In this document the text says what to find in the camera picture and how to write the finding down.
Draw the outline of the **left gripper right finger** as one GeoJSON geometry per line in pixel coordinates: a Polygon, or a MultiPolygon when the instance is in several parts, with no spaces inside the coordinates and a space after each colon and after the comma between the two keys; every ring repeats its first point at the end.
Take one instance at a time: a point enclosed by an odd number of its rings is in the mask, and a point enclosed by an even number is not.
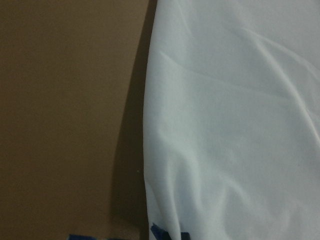
{"type": "MultiPolygon", "coordinates": [[[[152,224],[150,230],[156,240],[172,240],[169,232],[162,229],[161,227],[159,227],[155,223],[152,224]]],[[[180,240],[190,240],[190,234],[188,232],[181,232],[179,239],[180,240]]]]}

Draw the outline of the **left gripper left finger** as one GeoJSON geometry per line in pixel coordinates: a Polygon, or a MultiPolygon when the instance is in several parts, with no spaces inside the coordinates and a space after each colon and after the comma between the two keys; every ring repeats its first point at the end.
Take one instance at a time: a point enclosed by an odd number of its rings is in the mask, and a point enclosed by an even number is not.
{"type": "Polygon", "coordinates": [[[117,238],[96,238],[93,236],[70,234],[67,240],[118,240],[117,238]]]}

